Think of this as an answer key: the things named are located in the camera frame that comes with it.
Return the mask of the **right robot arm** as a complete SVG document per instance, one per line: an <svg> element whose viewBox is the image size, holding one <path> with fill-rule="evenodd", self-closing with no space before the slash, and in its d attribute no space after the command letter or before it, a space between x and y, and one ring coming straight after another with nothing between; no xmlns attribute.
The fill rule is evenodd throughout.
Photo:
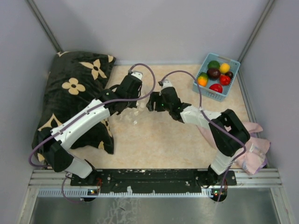
<svg viewBox="0 0 299 224"><path fill-rule="evenodd" d="M176 121L194 124L207 131L218 152L208 167L207 178L215 185L225 180L232 163L246 152L250 134L234 111L210 112L181 102L174 87L153 92L147 103L149 111L164 112Z"/></svg>

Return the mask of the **green orange toy mango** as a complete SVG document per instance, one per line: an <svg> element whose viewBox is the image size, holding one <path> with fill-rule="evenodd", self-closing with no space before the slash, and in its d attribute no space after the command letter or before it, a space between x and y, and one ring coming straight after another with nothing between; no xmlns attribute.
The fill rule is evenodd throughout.
<svg viewBox="0 0 299 224"><path fill-rule="evenodd" d="M209 81L208 75L205 72L201 72L197 78L197 83L200 86L206 87L208 81Z"/></svg>

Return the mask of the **red toy apple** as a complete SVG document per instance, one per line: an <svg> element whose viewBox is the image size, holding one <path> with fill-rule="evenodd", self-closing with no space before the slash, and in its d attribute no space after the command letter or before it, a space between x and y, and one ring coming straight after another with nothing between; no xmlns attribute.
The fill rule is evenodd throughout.
<svg viewBox="0 0 299 224"><path fill-rule="evenodd" d="M218 93L222 93L223 92L223 87L221 84L213 84L209 87L209 89L218 92Z"/></svg>

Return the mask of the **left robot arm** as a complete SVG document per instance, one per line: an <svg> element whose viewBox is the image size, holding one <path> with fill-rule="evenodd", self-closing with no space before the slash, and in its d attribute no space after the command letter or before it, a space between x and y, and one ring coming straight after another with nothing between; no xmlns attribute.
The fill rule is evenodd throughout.
<svg viewBox="0 0 299 224"><path fill-rule="evenodd" d="M136 98L140 96L143 74L133 71L127 74L120 85L113 91L104 90L100 96L93 99L82 111L68 121L51 130L40 133L40 139L45 142L40 153L55 172L69 172L80 177L87 185L97 180L97 173L86 161L77 158L69 152L71 146L96 124L113 114L120 114L126 108L136 106Z"/></svg>

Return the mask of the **yellow toy lemon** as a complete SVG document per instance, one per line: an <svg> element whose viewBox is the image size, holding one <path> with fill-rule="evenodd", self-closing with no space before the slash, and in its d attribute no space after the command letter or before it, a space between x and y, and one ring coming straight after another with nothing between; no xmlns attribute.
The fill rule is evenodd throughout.
<svg viewBox="0 0 299 224"><path fill-rule="evenodd" d="M228 63L222 63L219 67L221 74L225 74L230 71L230 65Z"/></svg>

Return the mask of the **clear dotted zip bag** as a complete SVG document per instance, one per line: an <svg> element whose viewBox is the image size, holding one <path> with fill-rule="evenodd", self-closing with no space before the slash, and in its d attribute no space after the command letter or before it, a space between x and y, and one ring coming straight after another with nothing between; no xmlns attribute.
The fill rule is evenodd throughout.
<svg viewBox="0 0 299 224"><path fill-rule="evenodd" d="M143 118L146 117L150 112L146 107L150 96L138 100L136 102L136 107L125 109L120 115L120 121L126 124L137 125Z"/></svg>

